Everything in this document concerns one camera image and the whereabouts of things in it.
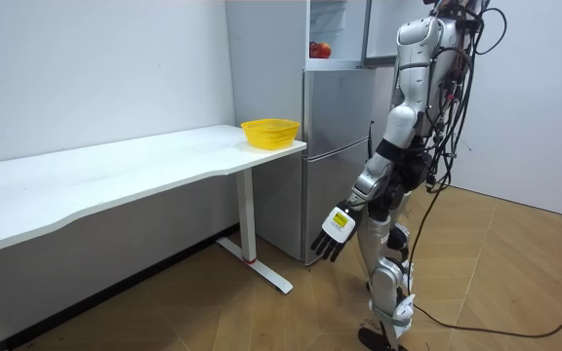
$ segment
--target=table leg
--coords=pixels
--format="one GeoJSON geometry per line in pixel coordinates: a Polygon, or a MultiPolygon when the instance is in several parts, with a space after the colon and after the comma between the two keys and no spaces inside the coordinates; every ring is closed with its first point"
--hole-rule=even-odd
{"type": "Polygon", "coordinates": [[[237,173],[238,203],[240,207],[240,237],[242,248],[221,238],[218,243],[242,259],[283,293],[289,293],[292,284],[257,259],[255,247],[255,213],[253,207],[253,178],[251,169],[237,173]]]}

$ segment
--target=electrical cable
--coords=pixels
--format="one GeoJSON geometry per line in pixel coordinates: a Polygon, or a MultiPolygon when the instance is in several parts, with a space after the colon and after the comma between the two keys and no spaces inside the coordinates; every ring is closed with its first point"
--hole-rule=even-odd
{"type": "Polygon", "coordinates": [[[504,12],[501,9],[498,9],[498,8],[486,9],[486,10],[483,10],[481,12],[481,14],[486,14],[490,11],[496,11],[498,14],[500,14],[500,16],[502,17],[502,20],[504,21],[504,30],[502,31],[502,35],[500,36],[500,39],[498,39],[498,42],[496,44],[494,44],[494,46],[492,46],[491,48],[489,48],[489,50],[487,50],[483,53],[476,53],[476,54],[481,55],[481,56],[491,53],[491,51],[494,50],[497,47],[497,45],[502,41],[502,39],[504,39],[504,35],[506,35],[506,28],[508,26],[508,21],[506,20],[506,15],[504,14],[504,12]]]}
{"type": "MultiPolygon", "coordinates": [[[[471,79],[471,78],[472,78],[471,72],[473,71],[473,61],[472,61],[472,59],[471,59],[463,50],[461,50],[461,49],[459,49],[459,48],[441,48],[441,49],[439,49],[439,50],[437,51],[437,53],[435,53],[435,54],[431,57],[431,62],[432,62],[432,64],[431,64],[431,66],[430,66],[430,70],[429,70],[429,73],[428,73],[428,80],[429,80],[429,81],[431,81],[431,79],[432,79],[433,67],[434,67],[434,63],[436,62],[437,58],[439,58],[440,55],[442,55],[442,54],[444,54],[444,53],[447,53],[447,52],[451,52],[451,51],[456,52],[457,54],[459,54],[460,57],[462,57],[462,58],[465,60],[465,63],[467,64],[467,67],[468,67],[468,69],[469,69],[469,71],[470,71],[470,77],[469,77],[468,79],[471,79]]],[[[427,94],[426,101],[427,101],[427,103],[428,103],[429,100],[430,100],[430,86],[428,87],[427,93],[426,93],[426,94],[427,94]]],[[[432,131],[437,131],[437,127],[436,127],[436,125],[435,125],[435,122],[432,120],[432,118],[430,118],[429,111],[428,111],[428,107],[429,107],[429,106],[427,106],[427,107],[426,107],[426,110],[424,111],[424,114],[426,115],[426,120],[428,120],[428,122],[430,123],[430,128],[431,128],[431,130],[432,130],[432,131]]],[[[447,140],[447,139],[448,139],[448,136],[446,136],[446,137],[444,138],[444,140],[442,140],[442,142],[445,141],[445,140],[447,140]]],[[[405,153],[418,153],[418,152],[430,151],[430,150],[433,150],[433,149],[439,147],[439,145],[440,145],[440,143],[439,143],[439,142],[436,142],[436,143],[434,143],[433,145],[431,145],[431,146],[429,146],[429,147],[427,147],[427,148],[407,149],[407,150],[405,150],[405,153]]]]}
{"type": "MultiPolygon", "coordinates": [[[[465,8],[463,8],[463,9],[467,13],[470,14],[468,9],[465,9],[465,8]]],[[[435,145],[433,145],[435,147],[430,148],[430,150],[434,150],[434,157],[433,157],[433,163],[432,163],[431,169],[433,170],[433,168],[435,168],[435,171],[436,171],[436,167],[439,164],[439,161],[443,158],[443,161],[444,161],[444,164],[445,164],[445,167],[446,167],[446,173],[439,180],[437,180],[433,185],[433,189],[436,186],[439,186],[439,188],[435,191],[431,191],[431,190],[428,191],[429,193],[434,194],[434,196],[433,196],[432,201],[430,202],[430,205],[428,206],[428,209],[426,210],[426,213],[424,214],[424,216],[421,220],[420,228],[418,230],[418,235],[416,236],[416,239],[414,240],[414,245],[411,249],[411,254],[410,254],[410,257],[409,257],[409,266],[410,267],[413,264],[413,259],[414,259],[414,255],[415,255],[415,252],[416,252],[416,247],[418,246],[418,242],[419,242],[420,236],[422,234],[422,230],[424,228],[424,224],[426,222],[426,219],[428,218],[428,215],[432,211],[433,206],[435,205],[435,202],[437,201],[437,198],[439,197],[439,194],[441,193],[441,191],[443,191],[448,186],[450,186],[450,183],[451,183],[451,180],[452,180],[451,170],[452,170],[452,167],[453,167],[453,164],[454,164],[454,159],[450,158],[450,157],[444,157],[443,151],[444,151],[447,143],[450,142],[451,154],[456,155],[456,153],[457,153],[457,147],[459,145],[459,141],[460,141],[461,134],[462,134],[462,128],[463,128],[463,125],[465,123],[465,117],[467,115],[467,108],[468,108],[469,96],[470,96],[470,92],[471,92],[471,83],[472,83],[472,79],[473,79],[474,63],[475,63],[475,60],[476,60],[476,55],[486,55],[489,52],[491,52],[492,50],[494,50],[494,48],[496,48],[497,45],[502,41],[502,39],[503,39],[503,37],[506,33],[507,20],[506,20],[506,16],[504,15],[504,13],[500,9],[497,9],[497,8],[483,9],[479,15],[476,15],[476,14],[473,14],[473,13],[471,15],[475,19],[479,20],[480,25],[478,27],[479,31],[478,31],[477,35],[474,35],[475,33],[470,33],[470,42],[469,42],[469,45],[466,49],[469,53],[471,53],[471,57],[469,57],[468,55],[465,55],[465,57],[467,57],[469,59],[467,61],[467,65],[469,67],[469,75],[468,75],[468,78],[467,78],[467,84],[465,84],[465,93],[463,94],[463,98],[462,98],[461,102],[457,106],[457,112],[454,113],[454,120],[453,120],[454,104],[451,104],[451,106],[450,106],[449,120],[448,120],[448,125],[446,126],[446,137],[444,137],[444,139],[441,140],[441,142],[438,142],[438,143],[436,142],[435,145]],[[482,16],[485,13],[490,12],[490,11],[496,11],[502,16],[502,19],[504,21],[504,30],[502,32],[501,38],[498,40],[498,42],[494,46],[492,46],[489,50],[487,50],[485,52],[478,52],[478,50],[477,50],[478,49],[478,43],[480,42],[480,38],[481,38],[481,36],[483,34],[483,31],[484,31],[484,28],[485,28],[485,24],[484,24],[484,21],[482,20],[482,16]]],[[[411,294],[411,274],[407,275],[407,293],[411,294]]],[[[415,305],[415,307],[418,308],[423,314],[425,314],[429,319],[431,319],[433,322],[437,323],[438,325],[440,325],[442,327],[445,327],[445,328],[458,330],[458,331],[487,332],[487,333],[496,333],[496,334],[507,335],[507,336],[525,337],[525,338],[544,338],[544,337],[552,336],[552,335],[554,335],[554,334],[556,334],[556,333],[558,333],[562,330],[562,324],[560,324],[557,328],[555,328],[552,331],[541,333],[541,334],[524,334],[524,333],[518,333],[518,332],[511,332],[511,331],[497,331],[497,330],[490,330],[490,329],[485,329],[485,328],[455,326],[455,325],[450,325],[450,324],[443,323],[443,322],[439,321],[438,319],[431,316],[428,312],[426,312],[425,310],[423,310],[421,307],[419,307],[417,305],[415,305]]]]}
{"type": "Polygon", "coordinates": [[[544,337],[555,335],[556,333],[558,333],[562,330],[562,323],[557,328],[555,328],[554,330],[549,331],[549,332],[545,332],[545,333],[541,333],[541,334],[524,334],[524,333],[519,333],[519,332],[511,332],[511,331],[495,331],[495,330],[490,330],[490,329],[485,329],[485,328],[454,326],[454,325],[449,325],[447,323],[443,323],[443,322],[439,321],[438,319],[431,316],[428,312],[424,311],[421,307],[417,306],[416,304],[414,304],[414,306],[416,308],[418,308],[423,314],[425,314],[426,317],[430,318],[433,322],[437,323],[438,325],[440,325],[442,327],[445,327],[445,328],[454,329],[454,330],[457,330],[457,331],[488,332],[488,333],[496,333],[496,334],[507,335],[507,336],[515,336],[515,337],[544,338],[544,337]]]}

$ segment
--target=yellow bowl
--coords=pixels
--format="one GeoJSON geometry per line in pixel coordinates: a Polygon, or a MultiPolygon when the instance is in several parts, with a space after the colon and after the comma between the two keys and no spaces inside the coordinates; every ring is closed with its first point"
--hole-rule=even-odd
{"type": "Polygon", "coordinates": [[[254,147],[275,150],[294,141],[301,123],[282,119],[262,119],[242,123],[246,139],[254,147]]]}

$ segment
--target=robot leg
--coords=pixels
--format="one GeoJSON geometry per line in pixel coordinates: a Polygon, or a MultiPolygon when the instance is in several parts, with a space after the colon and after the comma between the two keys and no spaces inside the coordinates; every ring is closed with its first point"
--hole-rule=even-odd
{"type": "Polygon", "coordinates": [[[390,223],[390,217],[385,222],[370,218],[366,230],[357,234],[370,274],[370,308],[379,318],[383,332],[381,335],[364,328],[359,331],[359,339],[375,351],[405,350],[398,344],[398,337],[411,326],[413,315],[413,297],[404,301],[399,298],[405,269],[400,261],[385,255],[390,223]]]}
{"type": "Polygon", "coordinates": [[[389,229],[389,238],[387,239],[387,245],[384,248],[384,256],[385,257],[393,257],[399,262],[402,263],[403,268],[405,269],[405,277],[404,277],[404,290],[409,291],[410,287],[407,287],[407,283],[409,282],[413,285],[413,266],[411,269],[409,268],[409,239],[411,237],[409,229],[406,226],[398,221],[401,214],[405,212],[405,208],[409,201],[409,197],[411,196],[411,191],[405,193],[402,198],[402,201],[398,208],[391,211],[391,218],[393,225],[389,229]],[[412,274],[410,280],[407,279],[407,274],[412,274]]]}
{"type": "Polygon", "coordinates": [[[397,220],[398,216],[404,212],[410,195],[411,191],[405,193],[395,210],[384,210],[378,204],[369,205],[368,224],[357,237],[368,272],[375,269],[381,256],[394,258],[401,263],[408,259],[409,230],[404,225],[397,223],[397,220]]]}

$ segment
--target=freezer door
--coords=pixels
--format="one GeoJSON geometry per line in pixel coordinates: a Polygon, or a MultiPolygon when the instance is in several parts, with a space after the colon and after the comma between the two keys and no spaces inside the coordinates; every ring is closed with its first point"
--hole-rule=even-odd
{"type": "Polygon", "coordinates": [[[299,153],[253,167],[255,230],[295,259],[302,259],[301,167],[299,153]]]}
{"type": "Polygon", "coordinates": [[[304,73],[303,140],[309,159],[368,136],[375,76],[374,69],[304,73]]]}
{"type": "Polygon", "coordinates": [[[427,17],[432,7],[420,0],[368,0],[364,65],[392,66],[398,54],[398,28],[411,20],[427,17]]]}
{"type": "Polygon", "coordinates": [[[305,264],[318,258],[309,246],[333,207],[350,195],[352,184],[368,159],[367,147],[367,141],[362,141],[326,157],[303,161],[302,245],[305,264]]]}

